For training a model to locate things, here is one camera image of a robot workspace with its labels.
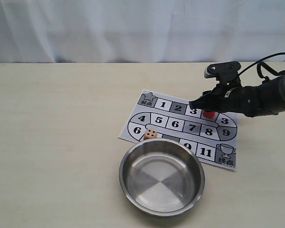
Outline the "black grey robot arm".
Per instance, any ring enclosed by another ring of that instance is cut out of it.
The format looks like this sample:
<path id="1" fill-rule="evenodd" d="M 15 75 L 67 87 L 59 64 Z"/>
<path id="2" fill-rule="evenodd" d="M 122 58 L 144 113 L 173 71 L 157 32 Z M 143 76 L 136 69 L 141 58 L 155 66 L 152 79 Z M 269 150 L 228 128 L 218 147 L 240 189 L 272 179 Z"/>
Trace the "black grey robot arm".
<path id="1" fill-rule="evenodd" d="M 242 86 L 239 62 L 209 65 L 204 77 L 215 78 L 218 84 L 212 90 L 204 91 L 198 99 L 190 101 L 190 108 L 217 113 L 233 112 L 246 117 L 285 112 L 285 70 L 277 72 L 263 61 L 256 67 L 262 83 L 258 86 Z"/>

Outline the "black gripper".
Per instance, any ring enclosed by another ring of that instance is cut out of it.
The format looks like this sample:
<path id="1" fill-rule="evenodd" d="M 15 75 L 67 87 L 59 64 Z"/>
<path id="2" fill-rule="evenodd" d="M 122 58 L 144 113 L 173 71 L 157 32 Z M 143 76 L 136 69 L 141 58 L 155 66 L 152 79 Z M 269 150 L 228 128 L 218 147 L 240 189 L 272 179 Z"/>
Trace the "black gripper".
<path id="1" fill-rule="evenodd" d="M 205 78 L 215 78 L 218 82 L 211 91 L 202 92 L 202 96 L 189 101 L 190 108 L 200 108 L 213 112 L 227 112 L 227 93 L 241 87 L 238 71 L 241 64 L 237 61 L 210 64 L 204 72 Z"/>

